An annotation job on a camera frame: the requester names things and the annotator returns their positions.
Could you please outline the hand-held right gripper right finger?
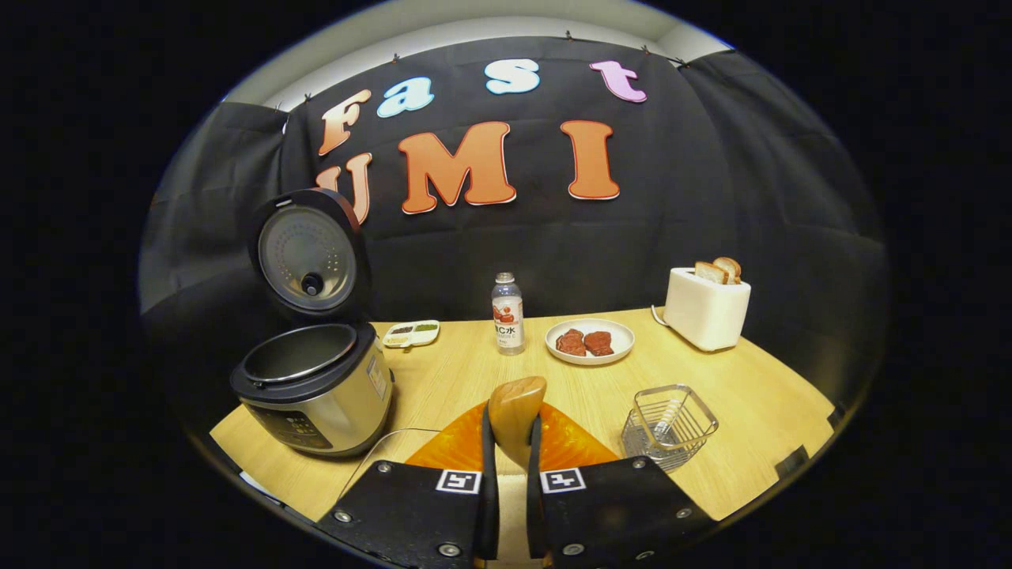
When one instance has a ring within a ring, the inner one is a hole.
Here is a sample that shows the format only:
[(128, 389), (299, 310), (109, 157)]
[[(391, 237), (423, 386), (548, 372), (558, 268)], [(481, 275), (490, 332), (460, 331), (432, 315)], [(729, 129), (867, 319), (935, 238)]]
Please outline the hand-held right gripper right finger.
[(674, 568), (714, 529), (649, 457), (619, 458), (542, 404), (531, 432), (527, 536), (547, 568)]

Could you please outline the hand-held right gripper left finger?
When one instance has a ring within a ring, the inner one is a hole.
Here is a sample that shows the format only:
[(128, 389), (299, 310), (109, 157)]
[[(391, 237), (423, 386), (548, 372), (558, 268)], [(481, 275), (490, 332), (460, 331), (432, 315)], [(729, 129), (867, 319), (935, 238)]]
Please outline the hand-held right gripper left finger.
[(483, 568), (497, 557), (499, 491), (485, 403), (408, 458), (370, 458), (315, 524), (393, 568)]

